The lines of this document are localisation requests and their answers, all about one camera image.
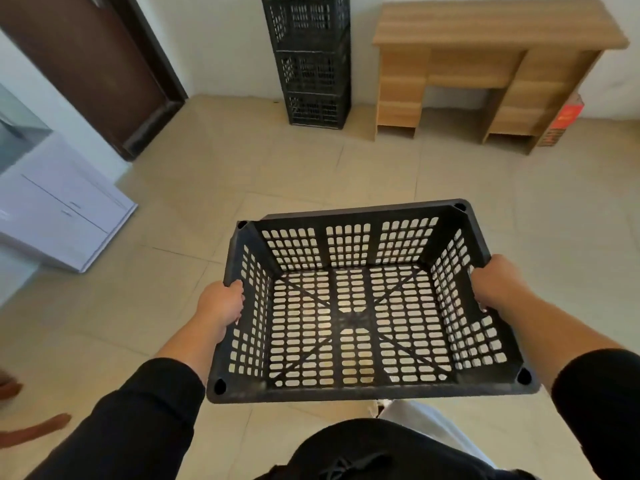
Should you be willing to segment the black stacked plastic crate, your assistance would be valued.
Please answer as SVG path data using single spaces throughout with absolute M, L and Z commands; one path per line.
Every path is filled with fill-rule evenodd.
M 329 50 L 277 50 L 274 56 L 285 94 L 339 95 L 351 82 L 350 37 Z
M 350 0 L 262 0 L 274 50 L 325 50 L 350 28 Z
M 285 91 L 284 102 L 291 125 L 342 130 L 351 109 L 351 85 L 336 95 Z

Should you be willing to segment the person's white trousers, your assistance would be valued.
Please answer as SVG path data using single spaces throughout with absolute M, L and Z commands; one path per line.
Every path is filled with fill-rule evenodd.
M 489 466 L 496 464 L 476 446 L 462 430 L 439 410 L 414 400 L 382 399 L 376 401 L 378 417 L 412 429 L 436 441 L 465 452 Z

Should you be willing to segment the white cabinet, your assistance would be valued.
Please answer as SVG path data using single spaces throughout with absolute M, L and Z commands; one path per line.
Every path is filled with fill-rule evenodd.
M 59 134 L 18 131 L 0 148 L 0 244 L 85 273 L 138 204 Z

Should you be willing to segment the person's left forearm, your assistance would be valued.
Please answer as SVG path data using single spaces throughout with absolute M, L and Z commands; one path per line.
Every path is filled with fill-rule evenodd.
M 237 314 L 224 319 L 197 312 L 25 480 L 176 480 L 214 349 L 236 320 Z

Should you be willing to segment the dark brown wooden door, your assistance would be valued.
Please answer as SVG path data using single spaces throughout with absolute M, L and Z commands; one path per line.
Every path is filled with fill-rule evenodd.
M 137 0 L 0 0 L 0 30 L 125 161 L 188 99 Z

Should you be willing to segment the light wooden desk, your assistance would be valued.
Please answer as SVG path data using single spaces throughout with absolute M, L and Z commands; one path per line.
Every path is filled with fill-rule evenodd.
M 427 87 L 490 91 L 481 142 L 542 146 L 570 97 L 608 50 L 629 40 L 601 0 L 434 0 L 384 4 L 375 133 L 416 131 Z

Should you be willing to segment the person's left hand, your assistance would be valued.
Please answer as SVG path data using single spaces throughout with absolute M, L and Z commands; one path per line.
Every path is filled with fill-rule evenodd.
M 225 285 L 222 281 L 210 283 L 197 302 L 195 315 L 211 328 L 216 344 L 222 342 L 227 328 L 232 324 L 231 284 Z

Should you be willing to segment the person's right forearm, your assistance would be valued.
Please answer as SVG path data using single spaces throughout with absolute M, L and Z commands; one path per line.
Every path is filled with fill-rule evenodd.
M 640 480 L 640 355 L 526 290 L 492 307 L 600 480 Z

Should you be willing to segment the person's right hand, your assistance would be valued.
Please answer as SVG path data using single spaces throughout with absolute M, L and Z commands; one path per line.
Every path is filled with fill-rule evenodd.
M 490 278 L 489 308 L 501 315 L 508 315 L 532 297 L 532 290 L 522 278 L 517 266 L 504 255 L 493 254 L 484 268 Z

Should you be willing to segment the red cardboard box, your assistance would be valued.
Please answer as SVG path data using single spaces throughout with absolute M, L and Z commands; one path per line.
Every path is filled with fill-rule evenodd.
M 537 147 L 553 147 L 567 129 L 578 119 L 584 108 L 584 102 L 578 92 L 572 94 L 565 102 L 562 109 L 557 113 L 556 118 L 550 124 L 544 135 L 540 137 Z

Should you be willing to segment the person's black shirt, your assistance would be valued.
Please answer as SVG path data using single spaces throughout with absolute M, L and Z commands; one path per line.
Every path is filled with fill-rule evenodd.
M 539 480 L 385 419 L 336 423 L 254 480 Z

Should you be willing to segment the black perforated plastic crate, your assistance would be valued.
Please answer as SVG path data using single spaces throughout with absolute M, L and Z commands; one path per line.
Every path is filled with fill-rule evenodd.
M 490 252 L 471 204 L 441 200 L 238 221 L 243 283 L 216 347 L 214 404 L 535 394 L 512 329 L 474 297 Z

